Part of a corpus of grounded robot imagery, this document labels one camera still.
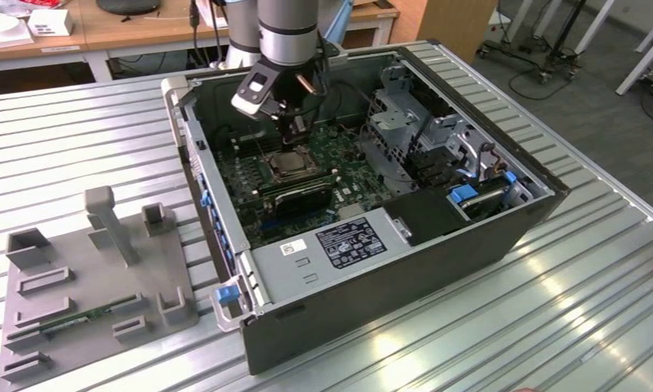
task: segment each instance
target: metal bracket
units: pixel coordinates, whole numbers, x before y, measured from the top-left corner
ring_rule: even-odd
[[[242,276],[239,275],[234,276],[224,283],[218,283],[211,286],[211,302],[214,304],[214,313],[216,314],[218,326],[224,332],[231,332],[236,329],[240,329],[242,322],[254,316],[254,313],[246,313],[239,317],[232,317],[230,315],[230,312],[226,312],[226,308],[223,307],[223,304],[220,303],[216,295],[218,290],[220,290],[222,288],[238,286],[240,284],[240,278]]]
[[[191,87],[188,86],[188,80],[184,76],[173,76],[163,80],[164,107],[169,117],[169,126],[172,127],[172,135],[175,136],[177,148],[183,146],[183,143],[181,130],[179,129],[179,122],[176,121],[175,116],[175,107],[189,91]]]

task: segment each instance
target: gray fixture base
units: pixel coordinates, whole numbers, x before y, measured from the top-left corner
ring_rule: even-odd
[[[128,267],[113,242],[101,240],[108,233],[91,236],[99,227],[53,238],[37,229],[11,234],[8,257],[16,263],[5,296],[0,391],[27,388],[199,322],[172,210],[145,206],[120,222],[140,255]],[[55,327],[55,320],[69,323]]]

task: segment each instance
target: white box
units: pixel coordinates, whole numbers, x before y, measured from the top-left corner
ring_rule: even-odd
[[[32,35],[29,34],[27,23],[24,23],[24,20],[20,20],[17,27],[0,33],[0,48],[27,45],[28,43],[33,43]]]
[[[68,10],[33,10],[29,30],[37,37],[69,35],[73,31],[73,19]]]
[[[494,11],[490,18],[490,27],[484,31],[484,40],[502,43],[502,40],[504,39],[503,30],[508,33],[511,30],[511,23],[514,23],[514,21],[504,14],[499,11]]]

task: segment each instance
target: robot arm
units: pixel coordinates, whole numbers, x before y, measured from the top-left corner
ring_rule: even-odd
[[[258,0],[228,2],[234,42],[240,36],[250,37],[250,30],[256,29],[251,19],[252,4],[258,4]],[[252,118],[270,116],[284,135],[284,142],[290,144],[306,132],[302,117],[306,110],[302,105],[307,96],[326,94],[311,84],[316,74],[323,74],[324,80],[328,67],[327,61],[320,62],[318,58],[318,42],[322,39],[318,32],[318,0],[259,0],[258,10],[262,59],[242,82],[232,104]],[[240,12],[250,19],[240,18]]]

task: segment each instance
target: motherboard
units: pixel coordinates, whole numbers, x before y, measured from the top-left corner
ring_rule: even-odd
[[[359,138],[359,129],[324,125],[291,149],[267,135],[231,140],[218,166],[254,247],[356,216],[394,197]]]

